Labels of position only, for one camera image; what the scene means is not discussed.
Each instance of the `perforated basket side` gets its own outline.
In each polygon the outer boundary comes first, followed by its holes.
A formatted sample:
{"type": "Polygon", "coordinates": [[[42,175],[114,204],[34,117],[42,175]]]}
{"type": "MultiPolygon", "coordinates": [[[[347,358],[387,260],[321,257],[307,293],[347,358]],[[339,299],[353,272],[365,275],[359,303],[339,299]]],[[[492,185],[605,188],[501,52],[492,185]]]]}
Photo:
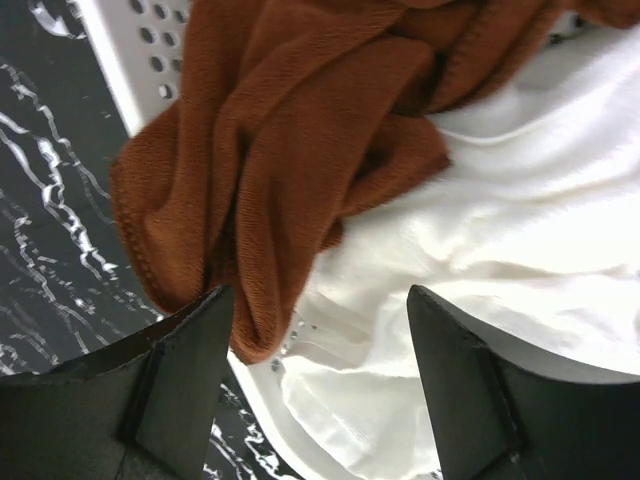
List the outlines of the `perforated basket side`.
{"type": "Polygon", "coordinates": [[[91,46],[129,135],[178,96],[190,0],[81,0],[91,46]]]}

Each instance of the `clothing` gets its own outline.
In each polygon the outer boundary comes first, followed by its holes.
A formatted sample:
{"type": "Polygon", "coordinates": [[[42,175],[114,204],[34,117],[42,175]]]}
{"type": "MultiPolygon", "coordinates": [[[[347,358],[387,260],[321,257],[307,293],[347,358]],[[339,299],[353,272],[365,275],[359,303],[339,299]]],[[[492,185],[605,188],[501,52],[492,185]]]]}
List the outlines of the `clothing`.
{"type": "Polygon", "coordinates": [[[268,358],[342,219],[448,165],[419,114],[495,91],[573,7],[640,16],[629,0],[196,0],[181,98],[111,171],[147,294],[174,312],[231,284],[232,347],[268,358]]]}
{"type": "Polygon", "coordinates": [[[589,30],[491,97],[430,116],[453,166],[347,220],[342,244],[317,257],[282,395],[353,474],[409,480],[438,466],[413,284],[544,349],[640,374],[638,51],[640,27],[589,30]]]}

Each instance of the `white towel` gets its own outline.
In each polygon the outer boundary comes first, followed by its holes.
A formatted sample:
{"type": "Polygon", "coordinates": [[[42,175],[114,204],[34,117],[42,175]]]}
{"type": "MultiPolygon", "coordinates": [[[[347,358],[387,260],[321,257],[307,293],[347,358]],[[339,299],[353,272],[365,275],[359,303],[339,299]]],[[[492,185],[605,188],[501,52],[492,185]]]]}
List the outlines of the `white towel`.
{"type": "Polygon", "coordinates": [[[354,475],[438,467],[413,284],[545,349],[640,373],[638,52],[640,28],[590,31],[486,101],[433,116],[454,166],[347,221],[317,258],[297,308],[315,328],[283,359],[282,393],[354,475]]]}

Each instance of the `white garment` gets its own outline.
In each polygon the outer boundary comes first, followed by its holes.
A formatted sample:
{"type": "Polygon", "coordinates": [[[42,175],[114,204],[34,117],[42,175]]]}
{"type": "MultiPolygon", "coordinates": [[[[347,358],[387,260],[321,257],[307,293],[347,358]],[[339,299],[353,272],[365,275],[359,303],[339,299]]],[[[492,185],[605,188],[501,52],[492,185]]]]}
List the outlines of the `white garment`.
{"type": "Polygon", "coordinates": [[[438,466],[405,307],[413,284],[545,349],[640,373],[638,52],[640,28],[590,31],[491,98],[431,117],[454,166],[348,220],[318,256],[297,308],[317,328],[284,358],[281,386],[353,474],[406,480],[438,466]]]}

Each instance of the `brown towel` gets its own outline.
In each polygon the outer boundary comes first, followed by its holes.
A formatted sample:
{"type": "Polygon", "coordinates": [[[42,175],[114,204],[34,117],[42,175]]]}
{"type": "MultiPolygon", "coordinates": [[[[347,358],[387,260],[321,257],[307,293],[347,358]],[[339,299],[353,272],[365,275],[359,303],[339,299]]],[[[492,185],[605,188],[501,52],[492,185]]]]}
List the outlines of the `brown towel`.
{"type": "MultiPolygon", "coordinates": [[[[148,295],[174,312],[233,285],[232,347],[247,363],[268,358],[341,219],[447,166],[422,115],[499,88],[576,2],[196,0],[181,98],[112,168],[148,295]]],[[[578,3],[620,27],[640,11],[578,3]]]]}

